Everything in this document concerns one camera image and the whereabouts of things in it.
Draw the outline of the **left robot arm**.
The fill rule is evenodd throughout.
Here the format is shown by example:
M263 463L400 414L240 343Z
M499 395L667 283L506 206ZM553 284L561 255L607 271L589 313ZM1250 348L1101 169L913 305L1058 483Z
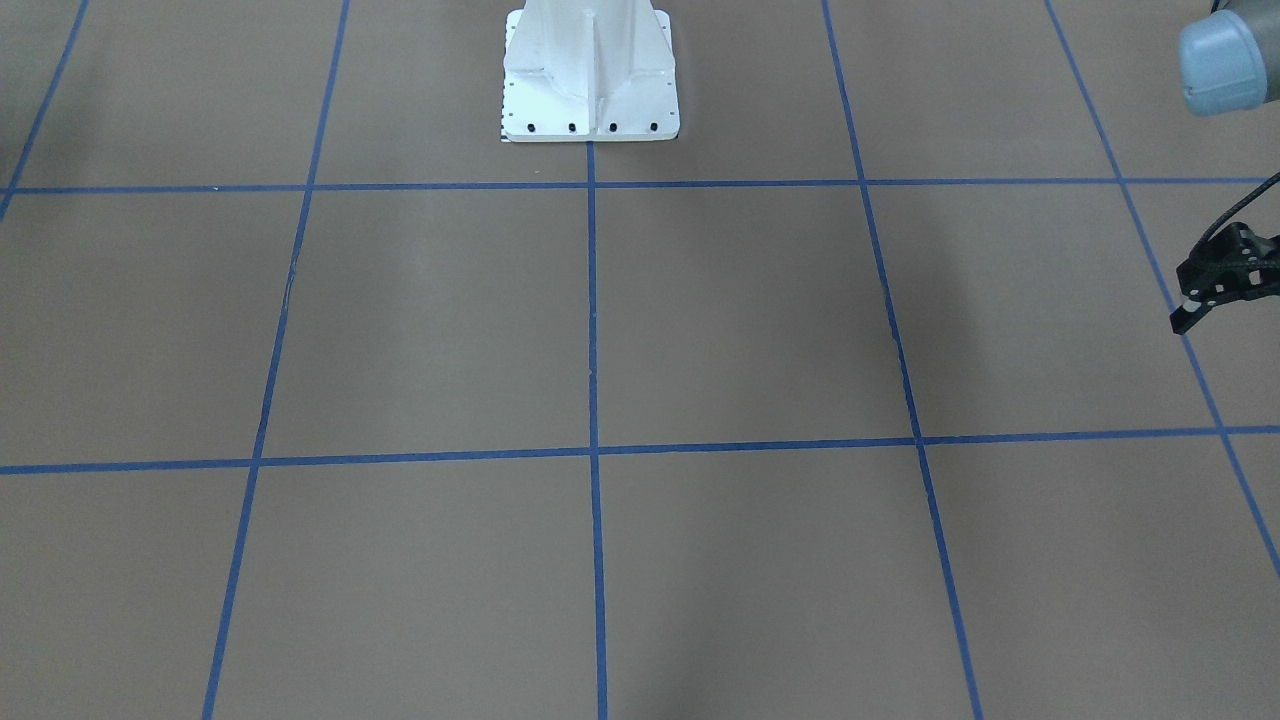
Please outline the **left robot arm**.
M1178 51L1184 101L1194 115L1248 111L1277 101L1277 3L1215 1L1206 18L1181 31ZM1271 174L1212 220L1178 266L1181 301L1169 316L1174 334L1188 333L1224 305L1277 296L1277 237L1258 234L1238 220L1277 182Z

